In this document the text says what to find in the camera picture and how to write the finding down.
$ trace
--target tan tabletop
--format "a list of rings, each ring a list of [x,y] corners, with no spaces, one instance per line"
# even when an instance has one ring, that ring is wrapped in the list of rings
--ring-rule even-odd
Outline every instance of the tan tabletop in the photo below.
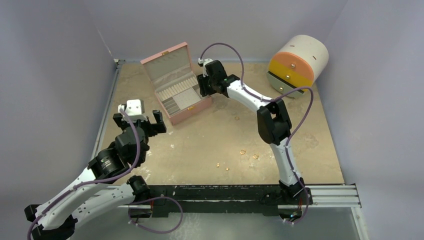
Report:
[[[200,74],[197,65],[195,74]],[[241,75],[239,63],[225,63],[228,75]],[[247,63],[244,82],[261,94],[275,98],[279,93],[266,78],[266,63]],[[307,184],[343,183],[339,161],[316,86],[315,98],[306,121],[294,135],[291,144],[297,167]],[[295,126],[309,103],[309,94],[285,98],[288,113]],[[141,64],[122,66],[102,147],[114,141],[121,130],[112,115],[119,104],[130,99],[144,100],[146,114],[155,121],[152,110],[161,110]],[[187,120],[172,126],[163,114],[167,133],[149,138],[146,162],[115,184],[132,175],[141,175],[149,185],[174,184],[277,184],[278,168],[273,152],[262,141],[257,130],[256,113],[223,95],[213,95],[213,105]]]

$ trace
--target purple cable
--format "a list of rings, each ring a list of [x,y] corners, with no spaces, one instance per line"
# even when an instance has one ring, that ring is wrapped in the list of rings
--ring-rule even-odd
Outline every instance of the purple cable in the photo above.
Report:
[[[205,54],[205,52],[206,52],[209,48],[211,48],[212,46],[215,46],[215,45],[223,45],[223,46],[227,46],[227,47],[229,47],[230,49],[232,49],[232,50],[235,52],[235,54],[237,54],[238,59],[240,60],[240,64],[241,64],[241,77],[240,77],[240,84],[241,84],[241,87],[243,88],[243,90],[244,90],[246,93],[248,93],[249,95],[251,95],[252,97],[254,97],[254,98],[256,98],[256,99],[259,99],[259,100],[261,100],[261,101],[263,101],[263,102],[266,102],[266,103],[272,103],[272,102],[275,102],[275,101],[277,101],[277,100],[280,100],[280,99],[282,99],[282,98],[286,97],[287,95],[289,95],[289,94],[291,94],[291,93],[294,93],[294,92],[299,91],[299,90],[302,90],[302,89],[308,89],[308,90],[310,91],[310,102],[309,102],[309,106],[307,107],[307,109],[306,109],[306,111],[305,111],[305,114],[303,115],[303,118],[300,120],[300,122],[299,122],[299,124],[297,125],[297,127],[296,127],[296,128],[294,129],[294,131],[290,134],[290,136],[288,136],[288,139],[287,139],[287,141],[285,142],[285,146],[288,146],[288,145],[289,145],[290,140],[291,140],[291,139],[292,139],[292,137],[293,137],[293,135],[295,135],[295,133],[298,131],[298,129],[299,129],[299,128],[301,127],[301,125],[304,123],[304,121],[305,121],[306,117],[307,117],[307,116],[308,116],[308,114],[309,114],[309,111],[311,110],[312,103],[313,103],[313,101],[314,101],[314,91],[312,90],[312,88],[311,88],[311,87],[309,87],[309,86],[301,86],[301,87],[294,88],[294,89],[292,89],[291,91],[289,91],[289,92],[287,92],[287,93],[285,93],[285,94],[283,94],[283,95],[281,95],[281,96],[279,96],[279,97],[276,97],[276,98],[274,98],[274,99],[271,99],[271,100],[263,99],[263,98],[261,98],[260,96],[257,96],[256,94],[254,94],[253,92],[250,92],[249,90],[247,90],[247,89],[245,88],[245,84],[243,83],[243,77],[245,76],[245,64],[243,63],[243,59],[242,59],[242,57],[240,56],[240,53],[239,53],[239,52],[238,52],[238,51],[237,51],[234,47],[232,47],[231,45],[228,45],[228,44],[223,43],[223,42],[215,42],[215,43],[213,43],[213,44],[211,44],[211,45],[207,46],[207,47],[205,48],[205,50],[203,50],[203,52],[202,52],[202,53],[201,53],[201,55],[200,55],[200,59],[202,59],[202,58],[203,58],[203,55]],[[306,196],[306,206],[305,206],[304,213],[302,214],[302,216],[300,216],[300,218],[299,218],[298,220],[296,220],[295,222],[292,222],[292,224],[297,224],[298,222],[300,222],[300,221],[301,221],[301,220],[305,217],[306,213],[308,212],[308,208],[309,208],[309,196],[308,196],[308,195],[309,195],[309,194],[308,194],[308,191],[307,191],[307,189],[306,189],[305,185],[301,182],[301,180],[300,180],[299,176],[295,173],[295,167],[293,166],[292,160],[290,159],[289,149],[288,149],[287,147],[285,148],[285,154],[286,154],[286,156],[287,156],[288,164],[290,165],[290,168],[291,168],[291,170],[293,171],[293,174],[294,174],[294,176],[296,177],[297,182],[299,182],[299,184],[300,184],[300,186],[302,187],[303,191],[305,192],[305,196]]]
[[[139,161],[140,158],[140,139],[139,139],[139,135],[137,134],[137,130],[136,130],[136,126],[134,126],[133,121],[131,121],[131,118],[128,116],[128,114],[120,109],[119,110],[120,113],[125,117],[125,119],[128,121],[129,125],[131,126],[132,132],[134,133],[134,137],[135,137],[135,143],[136,143],[136,147],[137,147],[137,153],[135,155],[135,160],[134,163],[131,165],[131,167],[126,170],[125,172],[114,176],[114,177],[110,177],[110,178],[106,178],[106,179],[102,179],[102,180],[93,180],[93,181],[86,181],[86,182],[81,182],[75,186],[72,187],[73,190],[67,190],[65,191],[62,195],[60,195],[59,197],[57,197],[54,201],[52,201],[42,212],[41,215],[39,215],[37,218],[35,218],[35,220],[31,223],[31,225],[29,226],[29,230],[26,234],[26,238],[27,240],[31,240],[31,232],[33,231],[34,226],[38,223],[38,221],[44,217],[46,215],[46,213],[52,209],[56,204],[58,204],[60,201],[62,201],[64,198],[66,198],[66,196],[68,196],[70,193],[72,193],[73,191],[76,191],[78,188],[88,185],[88,184],[102,184],[102,183],[107,183],[107,182],[111,182],[111,181],[115,181],[118,180],[120,178],[122,178],[123,176],[129,174],[137,165],[137,162]]]
[[[235,54],[237,54],[237,57],[238,57],[238,59],[240,60],[240,64],[241,64],[241,77],[240,77],[240,85],[241,85],[241,88],[246,92],[246,93],[248,93],[250,96],[252,96],[252,97],[254,97],[254,98],[256,98],[256,99],[259,99],[259,100],[261,100],[261,101],[263,101],[263,102],[266,102],[266,103],[272,103],[272,102],[275,102],[275,101],[277,101],[278,99],[280,99],[280,97],[277,97],[277,98],[275,98],[275,99],[271,99],[271,100],[268,100],[268,99],[262,99],[260,96],[257,96],[256,94],[254,94],[253,92],[251,92],[251,91],[249,91],[249,90],[247,90],[247,88],[245,87],[245,84],[244,84],[244,82],[243,82],[243,78],[244,78],[244,76],[245,76],[245,64],[244,64],[244,62],[243,62],[243,59],[242,59],[242,56],[240,56],[240,53],[234,48],[234,47],[232,47],[231,45],[228,45],[228,44],[226,44],[226,43],[223,43],[223,42],[215,42],[215,43],[213,43],[213,44],[211,44],[211,45],[209,45],[209,46],[207,46],[204,50],[203,50],[203,52],[201,53],[201,55],[200,55],[200,59],[202,59],[203,58],[203,55],[205,54],[205,52],[209,49],[209,48],[211,48],[212,46],[215,46],[215,45],[223,45],[223,46],[226,46],[226,47],[229,47],[230,49],[232,49],[234,52],[235,52]]]
[[[144,200],[144,201],[133,202],[131,204],[132,205],[144,204],[144,203],[151,202],[151,201],[154,201],[154,200],[157,200],[157,199],[168,199],[168,200],[171,200],[172,202],[174,202],[178,206],[178,208],[179,208],[179,210],[181,212],[181,216],[179,218],[179,221],[178,221],[177,225],[174,228],[172,228],[171,230],[167,230],[167,231],[159,231],[159,230],[154,230],[154,229],[145,227],[143,225],[140,225],[140,224],[136,223],[135,221],[133,221],[131,219],[130,210],[128,210],[128,217],[130,219],[129,220],[129,223],[131,223],[131,224],[133,224],[133,225],[135,225],[135,226],[137,226],[137,227],[139,227],[141,229],[144,229],[146,231],[152,232],[154,234],[168,234],[170,232],[175,231],[181,225],[181,223],[183,222],[183,208],[181,207],[181,205],[175,199],[173,199],[171,197],[167,197],[167,196],[158,196],[158,197],[153,197],[153,198],[150,198],[150,199],[147,199],[147,200]]]

